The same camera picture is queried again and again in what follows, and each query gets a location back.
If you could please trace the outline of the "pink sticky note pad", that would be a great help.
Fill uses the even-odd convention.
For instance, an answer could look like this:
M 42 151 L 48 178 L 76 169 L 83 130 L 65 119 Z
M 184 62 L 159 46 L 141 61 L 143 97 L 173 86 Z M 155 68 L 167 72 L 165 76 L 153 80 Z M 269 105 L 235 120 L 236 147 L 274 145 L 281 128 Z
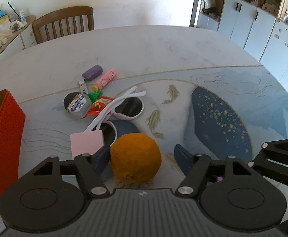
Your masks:
M 101 130 L 73 133 L 70 135 L 72 158 L 82 154 L 95 154 L 104 146 Z

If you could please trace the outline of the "orange fruit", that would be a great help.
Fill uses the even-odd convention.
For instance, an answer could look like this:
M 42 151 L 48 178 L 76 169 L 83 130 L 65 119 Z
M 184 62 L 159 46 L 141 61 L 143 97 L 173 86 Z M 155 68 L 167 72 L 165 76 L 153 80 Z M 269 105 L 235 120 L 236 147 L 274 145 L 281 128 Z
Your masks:
M 119 137 L 110 148 L 113 176 L 125 184 L 142 184 L 153 179 L 161 167 L 157 143 L 144 133 Z

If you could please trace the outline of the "white sunglasses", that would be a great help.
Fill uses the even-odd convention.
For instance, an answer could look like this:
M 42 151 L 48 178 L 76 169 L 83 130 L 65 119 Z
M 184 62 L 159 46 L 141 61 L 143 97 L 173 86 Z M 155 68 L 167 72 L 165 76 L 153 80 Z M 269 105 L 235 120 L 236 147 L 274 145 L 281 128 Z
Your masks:
M 146 92 L 136 90 L 137 87 L 134 86 L 110 102 L 85 131 L 100 130 L 107 146 L 112 146 L 124 134 L 139 133 L 140 130 L 132 121 L 139 118 L 144 111 L 142 97 Z

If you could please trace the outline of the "silver nail clipper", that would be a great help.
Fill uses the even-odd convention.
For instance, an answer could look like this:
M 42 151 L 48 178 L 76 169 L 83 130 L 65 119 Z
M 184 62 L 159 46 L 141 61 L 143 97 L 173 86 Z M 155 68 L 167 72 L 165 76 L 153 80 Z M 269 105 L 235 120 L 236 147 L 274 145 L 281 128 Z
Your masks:
M 89 93 L 85 80 L 79 81 L 80 92 L 87 95 Z

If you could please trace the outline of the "red snack packet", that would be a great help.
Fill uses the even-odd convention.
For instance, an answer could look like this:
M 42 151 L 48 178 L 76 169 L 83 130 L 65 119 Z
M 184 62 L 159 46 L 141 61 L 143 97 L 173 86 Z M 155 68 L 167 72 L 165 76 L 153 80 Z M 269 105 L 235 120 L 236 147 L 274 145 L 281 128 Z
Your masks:
M 96 116 L 99 115 L 105 107 L 114 100 L 112 97 L 108 96 L 99 96 L 99 98 L 93 102 L 89 110 L 87 111 L 86 116 Z

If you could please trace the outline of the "pink yellow highlighter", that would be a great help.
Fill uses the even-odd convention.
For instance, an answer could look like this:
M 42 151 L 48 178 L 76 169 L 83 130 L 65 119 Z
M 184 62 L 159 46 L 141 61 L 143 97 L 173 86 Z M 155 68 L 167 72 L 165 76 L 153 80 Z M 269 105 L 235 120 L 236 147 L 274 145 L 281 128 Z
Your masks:
M 92 84 L 92 91 L 97 92 L 99 90 L 102 90 L 116 75 L 116 69 L 109 69 L 95 83 Z

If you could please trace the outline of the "purple eraser block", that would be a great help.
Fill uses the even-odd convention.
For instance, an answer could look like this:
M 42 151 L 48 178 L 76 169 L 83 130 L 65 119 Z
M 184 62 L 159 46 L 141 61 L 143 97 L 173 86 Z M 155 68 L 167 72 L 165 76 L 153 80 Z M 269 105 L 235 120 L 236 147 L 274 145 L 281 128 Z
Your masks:
M 102 73 L 103 73 L 102 67 L 99 65 L 95 65 L 91 67 L 90 69 L 88 69 L 87 71 L 85 71 L 82 74 L 82 77 L 87 81 L 91 81 L 97 78 L 98 76 L 100 76 Z

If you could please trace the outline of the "red gold-lined tin box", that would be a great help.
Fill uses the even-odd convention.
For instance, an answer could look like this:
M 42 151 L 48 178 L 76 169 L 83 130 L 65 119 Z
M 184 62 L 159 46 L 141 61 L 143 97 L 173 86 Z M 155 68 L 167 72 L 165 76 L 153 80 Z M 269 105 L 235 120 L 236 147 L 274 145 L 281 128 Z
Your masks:
M 26 115 L 11 92 L 0 91 L 0 195 L 18 179 Z

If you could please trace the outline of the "brown wooden chair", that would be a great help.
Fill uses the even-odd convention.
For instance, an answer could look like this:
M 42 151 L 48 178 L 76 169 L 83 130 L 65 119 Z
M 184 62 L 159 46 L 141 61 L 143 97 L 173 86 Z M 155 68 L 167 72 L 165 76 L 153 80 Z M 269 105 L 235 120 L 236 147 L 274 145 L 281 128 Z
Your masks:
M 94 10 L 79 5 L 56 10 L 41 16 L 32 24 L 37 44 L 71 34 L 94 30 Z

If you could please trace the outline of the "wooden side shelf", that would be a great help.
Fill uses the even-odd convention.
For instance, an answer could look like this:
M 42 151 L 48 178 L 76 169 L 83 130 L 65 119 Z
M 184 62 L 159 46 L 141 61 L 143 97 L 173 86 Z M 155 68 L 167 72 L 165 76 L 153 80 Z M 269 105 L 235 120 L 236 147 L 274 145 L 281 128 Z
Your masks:
M 0 60 L 10 58 L 22 50 L 37 45 L 32 24 L 36 16 L 26 16 L 27 24 L 24 28 L 13 33 L 12 37 L 0 48 Z

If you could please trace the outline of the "white wall cabinet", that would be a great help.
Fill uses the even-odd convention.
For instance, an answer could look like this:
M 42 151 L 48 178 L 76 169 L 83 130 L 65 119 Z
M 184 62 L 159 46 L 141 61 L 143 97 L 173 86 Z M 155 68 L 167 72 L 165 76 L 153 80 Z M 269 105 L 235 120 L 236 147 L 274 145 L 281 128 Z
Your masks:
M 194 0 L 190 25 L 240 46 L 288 92 L 288 0 Z

